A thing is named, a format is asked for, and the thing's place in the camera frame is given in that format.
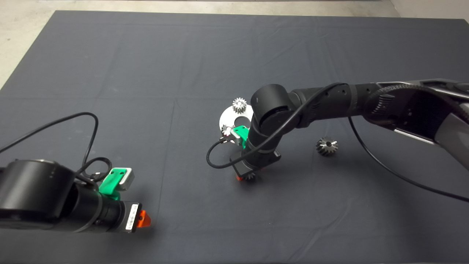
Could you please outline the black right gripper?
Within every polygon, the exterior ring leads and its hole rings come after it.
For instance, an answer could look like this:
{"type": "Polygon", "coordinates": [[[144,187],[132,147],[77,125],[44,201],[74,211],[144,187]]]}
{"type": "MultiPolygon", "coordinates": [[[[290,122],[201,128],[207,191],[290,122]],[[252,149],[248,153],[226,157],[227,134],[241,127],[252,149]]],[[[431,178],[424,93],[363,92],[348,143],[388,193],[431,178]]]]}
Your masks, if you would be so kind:
{"type": "Polygon", "coordinates": [[[244,178],[255,178],[257,171],[278,162],[280,159],[281,154],[277,149],[269,153],[256,152],[250,157],[234,164],[232,167],[236,172],[236,179],[242,182],[244,178]]]}

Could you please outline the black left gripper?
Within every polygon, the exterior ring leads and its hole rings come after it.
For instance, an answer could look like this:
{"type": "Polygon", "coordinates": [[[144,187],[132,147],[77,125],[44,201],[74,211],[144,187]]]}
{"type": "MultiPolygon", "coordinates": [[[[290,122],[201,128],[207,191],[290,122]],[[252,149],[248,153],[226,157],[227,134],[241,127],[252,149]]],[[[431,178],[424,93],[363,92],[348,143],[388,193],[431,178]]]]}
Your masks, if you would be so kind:
{"type": "Polygon", "coordinates": [[[93,232],[134,233],[137,228],[150,226],[151,217],[140,202],[106,199],[93,223],[93,232]]]}

